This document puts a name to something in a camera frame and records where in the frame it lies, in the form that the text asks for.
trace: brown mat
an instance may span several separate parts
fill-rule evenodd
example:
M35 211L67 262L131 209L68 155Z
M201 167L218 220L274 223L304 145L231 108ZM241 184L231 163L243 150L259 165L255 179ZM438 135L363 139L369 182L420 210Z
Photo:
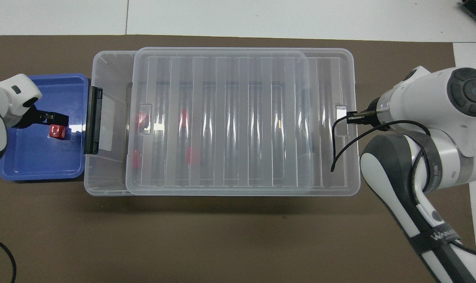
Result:
M91 77L99 51L145 46L344 47L355 57L359 110L416 66L454 66L451 43L0 36L0 80ZM430 199L473 247L468 185ZM0 177L0 240L17 261L17 282L434 282L366 184L354 197L92 197L82 177L23 184ZM10 276L0 249L0 282Z

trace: white table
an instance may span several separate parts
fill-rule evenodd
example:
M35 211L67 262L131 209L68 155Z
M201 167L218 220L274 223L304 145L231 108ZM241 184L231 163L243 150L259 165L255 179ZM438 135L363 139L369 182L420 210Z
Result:
M0 35L168 34L455 42L476 68L476 22L458 0L0 0ZM476 240L476 182L470 184Z

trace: black cable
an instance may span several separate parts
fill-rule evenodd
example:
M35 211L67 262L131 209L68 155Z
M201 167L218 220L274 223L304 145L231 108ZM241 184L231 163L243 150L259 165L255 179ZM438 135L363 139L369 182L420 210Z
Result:
M390 125L394 125L394 124L411 124L411 125L415 125L415 126L418 126L419 128L421 128L425 134L427 134L428 136L430 136L430 131L427 129L427 127L425 127L423 124L419 123L419 122L416 122L416 121L412 121L412 120L397 120L397 121L392 121L392 122L387 122L387 123L384 123L384 124L381 124L381 125L378 125L376 127L373 127L372 129L364 132L363 134L360 134L359 136L357 136L356 138L354 138L352 141L350 141L348 144L346 144L342 150L340 150L340 152L334 156L333 158L333 163L331 165L331 172L334 172L334 168L335 168L335 163L337 162L337 160L341 157L341 155L343 154L343 152L345 150L348 149L348 147L350 147L351 145L353 145L354 143L356 143L358 140L360 140L361 138L363 138L364 136L367 136L368 134L372 133L373 131L376 131L376 130L379 130L379 129L383 129L385 127L388 127ZM335 137L334 137L334 129L335 127L333 126L333 145L335 145Z
M337 123L341 122L342 120L348 119L349 117L350 117L349 115L346 115L346 116L343 117L343 118L337 119L337 120L334 122L334 124L333 124L333 126L332 126L332 128L331 128L331 130L332 130L332 140L333 140L333 160L335 159L335 126L337 125Z
M425 156L425 149L419 143L417 143L416 141L414 141L414 142L419 146L419 152L416 155L416 157L414 157L414 161L412 163L412 167L411 167L411 170L410 170L410 173L409 173L410 174L409 175L409 185L410 185L410 188L411 188L411 191L412 191L412 195L414 196L414 201L416 202L416 204L419 204L419 200L416 197L416 190L414 189L414 178L416 176L416 168L418 168L419 160L421 160L421 158ZM430 181L430 170L428 170L428 165L427 165L427 159L426 158L425 158L425 165L427 167L427 178L426 178L426 181L425 181L425 185L423 185L423 188L421 189L421 191L425 191L425 189L428 186L428 182Z
M471 253L471 254L473 254L473 255L476 256L476 250L473 250L473 249L471 249L471 248L465 246L465 245L462 244L462 243L459 243L459 242L457 242L457 241L453 241L451 244L453 244L453 245L459 247L460 249L463 249L464 251L469 252L469 253Z
M3 243L0 242L0 247L8 254L8 257L11 261L11 265L13 266L13 276L11 277L11 283L14 283L15 279L16 279L16 262L15 262L15 258L13 257L13 254L10 252L10 250L8 249L8 247L6 247L6 245L4 245Z

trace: blue tray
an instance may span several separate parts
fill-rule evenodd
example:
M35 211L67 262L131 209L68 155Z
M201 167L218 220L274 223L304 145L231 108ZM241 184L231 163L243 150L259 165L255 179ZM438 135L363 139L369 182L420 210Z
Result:
M39 110L69 116L65 140L49 137L49 126L33 124L8 129L8 146L0 161L0 175L8 181L72 179L84 171L84 130L88 79L82 74L33 75L42 93Z

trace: black latch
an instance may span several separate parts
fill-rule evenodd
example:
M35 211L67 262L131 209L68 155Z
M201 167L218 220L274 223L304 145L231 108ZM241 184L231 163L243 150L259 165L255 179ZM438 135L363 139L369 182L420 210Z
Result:
M102 88L91 86L88 94L84 154L97 154L102 116Z

